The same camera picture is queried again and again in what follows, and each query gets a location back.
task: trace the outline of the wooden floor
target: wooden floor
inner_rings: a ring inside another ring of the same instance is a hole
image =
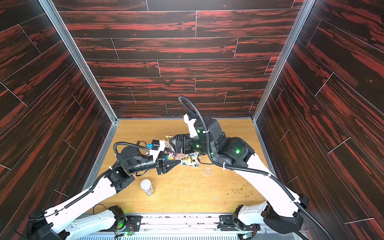
[[[227,137],[244,139],[265,162],[260,142],[251,119],[218,120]],[[166,135],[188,133],[183,120],[122,120],[100,173],[115,163],[113,144],[118,141],[136,143],[138,140],[151,142],[163,139]],[[202,174],[209,166],[212,175]],[[103,202],[106,207],[119,205],[125,212],[233,212],[239,204],[255,205],[265,201],[263,196],[243,177],[234,171],[225,170],[215,165],[200,165],[198,168],[178,165],[164,175],[157,175],[155,169],[148,171],[121,191]],[[149,179],[155,186],[155,194],[147,196],[140,188],[140,182]],[[97,206],[95,212],[103,211]]]

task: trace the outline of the aluminum frame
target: aluminum frame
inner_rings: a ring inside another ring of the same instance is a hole
[[[233,118],[213,118],[213,119],[250,119],[250,117],[233,117]],[[121,120],[184,120],[184,118],[118,118]]]
[[[262,112],[269,95],[271,94],[273,86],[275,85],[277,78],[279,77],[280,72],[283,69],[285,61],[291,53],[293,45],[295,44],[297,37],[299,36],[301,29],[303,28],[304,23],[307,20],[308,15],[310,14],[314,2],[315,0],[305,0],[299,10],[299,13],[297,14],[296,20],[280,53],[279,59],[277,60],[275,68],[273,69],[268,83],[265,87],[265,91],[262,97],[260,98],[259,105],[257,106],[256,111],[252,116],[254,124],[256,124],[256,121],[259,118],[260,113]]]
[[[52,0],[38,0],[40,5],[43,7],[43,10],[47,14],[49,20],[51,21],[52,25],[58,32],[59,36],[61,37],[63,43],[67,47],[68,51],[72,55],[74,61],[79,66],[80,71],[83,73],[85,79],[89,83],[91,89],[95,93],[97,99],[100,101],[101,105],[103,106],[106,114],[108,115],[109,119],[112,123],[116,123],[117,116],[114,113],[111,105],[109,104],[107,98],[105,97],[103,91],[101,90],[99,84],[96,81],[96,78],[94,77],[93,73],[91,72],[88,64],[86,63],[83,55],[80,53],[79,48],[77,47],[76,43],[74,42],[70,32],[68,31],[63,19],[61,18],[60,14],[58,13],[55,5],[53,4]]]
[[[265,160],[266,160],[266,163],[268,165],[268,169],[269,169],[269,171],[271,171],[276,176],[275,169],[273,168],[272,161],[271,161],[271,159],[270,159],[270,157],[268,155],[268,152],[266,150],[266,147],[265,147],[265,144],[264,144],[264,141],[263,141],[263,138],[262,138],[259,126],[257,126],[256,122],[253,125],[255,127],[257,137],[259,138],[260,146],[261,146],[261,148],[263,150],[263,153],[264,153],[264,156],[265,156]]]
[[[246,233],[247,231],[221,231],[217,228],[220,223],[220,215],[232,215],[233,213],[126,213],[128,216],[139,215],[142,216],[140,231],[134,233],[131,237],[122,239],[136,239],[136,240],[163,240],[168,237],[174,237],[173,240],[199,240],[199,237],[206,237],[200,240],[223,240],[230,239],[231,236],[238,240],[237,234]],[[88,217],[92,214],[82,214],[79,218]],[[93,237],[94,240],[102,240],[106,237],[113,237],[112,232],[96,232],[91,235],[85,236],[82,239],[89,239]],[[296,234],[280,234],[272,230],[265,224],[260,224],[260,230],[257,232],[256,239],[263,240],[296,240]]]
[[[109,146],[112,143],[112,139],[115,136],[116,130],[119,126],[120,121],[116,121],[116,123],[112,123],[109,131],[107,133],[107,136],[105,136],[105,140],[103,145],[101,146],[100,152],[97,155],[97,158],[92,166],[91,172],[88,175],[87,180],[85,181],[85,184],[83,186],[83,189],[81,191],[84,191],[85,189],[91,187],[93,183],[95,182],[97,178],[97,174],[100,171],[101,165],[103,164],[104,158],[107,154],[107,151],[109,149]]]

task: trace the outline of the dark red wood grain wall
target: dark red wood grain wall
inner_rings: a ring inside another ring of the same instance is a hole
[[[279,178],[334,239],[384,239],[383,10],[317,0],[257,119]]]
[[[111,122],[37,0],[0,1],[0,239],[81,192]]]
[[[250,117],[300,0],[54,0],[119,118]]]

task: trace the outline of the metal plate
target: metal plate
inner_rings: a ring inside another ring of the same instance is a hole
[[[132,225],[133,225],[133,230],[134,232],[138,232],[140,230],[140,226],[141,226],[141,219],[142,217],[141,216],[127,216],[127,227],[124,229],[123,232],[130,232],[132,231]],[[113,229],[110,228],[110,229],[106,229],[106,230],[100,230],[100,232],[113,232]]]
[[[235,226],[230,226],[233,224],[232,215],[220,215],[220,230],[222,231],[239,231]],[[249,225],[245,227],[244,231],[253,231],[255,227],[253,225]]]

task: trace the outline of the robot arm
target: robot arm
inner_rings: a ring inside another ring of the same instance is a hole
[[[180,96],[179,100],[182,103],[181,99],[187,98]],[[226,137],[216,119],[202,117],[189,99],[188,102],[196,109],[196,113],[188,109],[189,113],[184,115],[184,122],[188,125],[189,134],[179,134],[171,138],[170,150],[184,154],[192,152],[211,154],[209,158],[214,164],[223,167],[223,170],[234,170],[267,199],[267,202],[256,206],[238,206],[232,217],[235,226],[239,230],[244,230],[245,225],[264,221],[279,233],[300,230],[303,218],[297,214],[298,211],[301,210],[307,216],[311,216],[305,211],[308,198],[305,195],[300,197],[284,187],[244,140],[238,137]],[[117,145],[127,145],[127,147],[119,153]],[[80,220],[76,220],[76,218],[86,209],[126,188],[134,181],[133,173],[156,168],[160,175],[167,173],[180,163],[180,161],[164,160],[164,141],[153,140],[147,146],[151,150],[126,142],[115,143],[116,163],[101,174],[90,189],[84,190],[70,200],[45,212],[42,212],[41,209],[32,212],[30,218],[35,220],[31,221],[28,239],[70,240],[98,230],[111,227],[119,230],[124,227],[125,214],[117,206],[88,218]],[[139,149],[146,150],[147,155],[140,153]],[[332,239],[321,224],[318,226],[327,237],[329,236],[328,239]]]
[[[119,153],[118,145],[127,147]],[[38,209],[30,214],[30,219],[36,220],[31,221],[28,227],[28,239],[70,240],[111,227],[118,231],[125,226],[125,214],[118,206],[94,216],[75,219],[87,209],[129,186],[135,180],[134,173],[156,168],[159,175],[165,174],[180,163],[179,160],[164,160],[164,141],[153,140],[148,146],[151,149],[127,142],[115,143],[116,163],[102,173],[91,188],[45,212]],[[138,147],[146,150],[147,155],[140,153]]]
[[[289,233],[300,230],[303,218],[297,214],[299,211],[295,202],[303,207],[308,204],[306,196],[300,197],[293,191],[295,200],[291,200],[284,190],[276,184],[269,176],[273,175],[262,163],[254,150],[241,138],[226,137],[218,121],[210,117],[203,117],[208,128],[210,146],[215,162],[228,166],[239,166],[250,169],[261,170],[269,175],[255,174],[235,170],[235,172],[245,178],[253,185],[267,200],[266,203],[257,206],[242,206],[235,212],[238,229],[252,223],[262,223],[264,221],[269,227],[279,233]],[[170,139],[170,145],[176,153],[189,154],[199,152],[208,154],[207,143],[203,125],[199,119],[195,119],[192,114],[184,115],[184,122],[187,123],[189,134],[179,134]]]

